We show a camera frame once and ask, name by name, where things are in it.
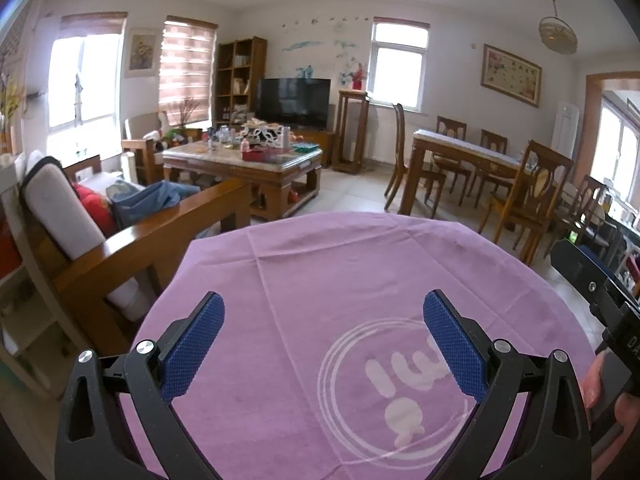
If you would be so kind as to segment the wooden dining chair front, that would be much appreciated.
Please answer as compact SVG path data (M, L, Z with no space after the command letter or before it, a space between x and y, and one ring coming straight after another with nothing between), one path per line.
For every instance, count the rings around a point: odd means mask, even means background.
M509 195L501 198L491 194L477 233L483 232L493 212L498 216L495 244L498 244L502 231L511 224L529 231L520 260L530 266L550 226L556 203L573 165L570 158L530 140Z

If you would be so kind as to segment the white air conditioner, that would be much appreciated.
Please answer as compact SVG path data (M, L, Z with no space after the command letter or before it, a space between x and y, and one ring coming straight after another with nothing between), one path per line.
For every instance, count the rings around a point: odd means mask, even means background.
M567 102L559 102L551 141L553 151L561 153L568 158L573 157L578 122L578 107Z

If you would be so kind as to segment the wooden sofa with cushions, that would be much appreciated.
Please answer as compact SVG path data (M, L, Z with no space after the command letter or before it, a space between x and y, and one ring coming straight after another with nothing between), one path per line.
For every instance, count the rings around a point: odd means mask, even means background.
M43 223L20 200L20 187L2 194L6 220L29 277L77 349L101 356L124 352L134 329L107 300L110 292L142 273L161 294L178 270L191 240L218 223L224 232L250 224L250 185L231 179L95 244L70 260Z

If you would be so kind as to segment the red cushion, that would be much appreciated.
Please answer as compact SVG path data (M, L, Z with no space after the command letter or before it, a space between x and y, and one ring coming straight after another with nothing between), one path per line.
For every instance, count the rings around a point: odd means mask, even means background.
M111 203L103 195L93 192L90 188L74 183L81 205L84 206L91 219L98 226L102 234L109 238L118 231L117 223L111 208Z

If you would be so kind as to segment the purple tablecloth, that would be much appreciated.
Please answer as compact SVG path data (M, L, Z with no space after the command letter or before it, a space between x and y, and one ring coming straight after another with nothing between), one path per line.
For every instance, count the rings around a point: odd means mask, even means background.
M423 479L474 408L422 314L439 289L519 352L593 359L538 274L454 222L327 212L193 242L139 337L206 292L224 326L174 409L226 479Z

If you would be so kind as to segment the blue jeans cloth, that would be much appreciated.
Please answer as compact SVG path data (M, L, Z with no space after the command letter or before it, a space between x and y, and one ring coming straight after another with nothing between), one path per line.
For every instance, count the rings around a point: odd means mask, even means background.
M166 180L141 186L117 179L106 189L106 196L111 202L117 225L126 229L198 192L197 186Z

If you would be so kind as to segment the hanging pendant lamp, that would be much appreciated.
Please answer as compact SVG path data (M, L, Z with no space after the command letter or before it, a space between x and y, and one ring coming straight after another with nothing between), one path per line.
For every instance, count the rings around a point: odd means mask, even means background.
M539 21L538 34L542 44L560 55L574 55L578 49L578 38L574 29L559 17L558 0L551 0L553 14Z

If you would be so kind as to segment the wooden coffee table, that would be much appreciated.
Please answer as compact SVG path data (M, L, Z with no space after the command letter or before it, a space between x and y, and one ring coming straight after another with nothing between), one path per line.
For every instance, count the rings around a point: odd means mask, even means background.
M291 217L320 191L322 151L302 154L280 148L250 154L234 148L211 148L200 141L163 152L164 177L175 180L181 171L215 178L240 179L250 184L250 214L273 221Z

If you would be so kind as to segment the tall wooden stand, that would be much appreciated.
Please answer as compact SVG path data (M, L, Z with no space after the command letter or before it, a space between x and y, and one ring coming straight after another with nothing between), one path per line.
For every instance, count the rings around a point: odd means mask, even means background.
M332 166L346 174L359 174L366 147L370 99L367 92L342 89L338 92L334 120Z

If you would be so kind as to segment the wooden tv cabinet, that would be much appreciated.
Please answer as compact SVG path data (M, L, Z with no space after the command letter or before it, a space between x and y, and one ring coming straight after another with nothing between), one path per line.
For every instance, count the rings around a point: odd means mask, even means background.
M335 133L326 130L293 130L291 132L293 151L295 153L309 153L311 148L322 151L321 163L323 168L332 164Z

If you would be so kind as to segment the black television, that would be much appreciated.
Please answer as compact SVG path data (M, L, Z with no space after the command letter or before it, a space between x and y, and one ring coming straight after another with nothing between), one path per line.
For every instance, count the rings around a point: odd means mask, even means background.
M330 90L329 79L264 78L257 86L255 116L292 128L324 129Z

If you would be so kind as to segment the small framed painting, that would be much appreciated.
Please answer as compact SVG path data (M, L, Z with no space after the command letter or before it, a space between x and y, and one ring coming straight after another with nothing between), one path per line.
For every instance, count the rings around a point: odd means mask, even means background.
M122 74L125 78L155 77L160 62L162 32L157 28L130 28Z

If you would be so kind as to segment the pink window blind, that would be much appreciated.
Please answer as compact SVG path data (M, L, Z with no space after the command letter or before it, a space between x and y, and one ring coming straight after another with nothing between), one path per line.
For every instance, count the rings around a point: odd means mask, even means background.
M165 18L158 106L172 126L187 127L210 119L217 28L175 15Z

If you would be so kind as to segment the wooden bookshelf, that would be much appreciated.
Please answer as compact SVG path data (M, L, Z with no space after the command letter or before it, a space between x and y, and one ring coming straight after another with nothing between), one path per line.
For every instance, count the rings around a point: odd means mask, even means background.
M257 36L218 44L213 97L216 128L240 126L256 110L267 46L267 40Z

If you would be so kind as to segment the framed wall picture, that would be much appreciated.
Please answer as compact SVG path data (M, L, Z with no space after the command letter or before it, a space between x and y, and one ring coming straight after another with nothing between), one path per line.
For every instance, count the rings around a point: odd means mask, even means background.
M538 107L542 68L511 52L484 44L480 84L505 96Z

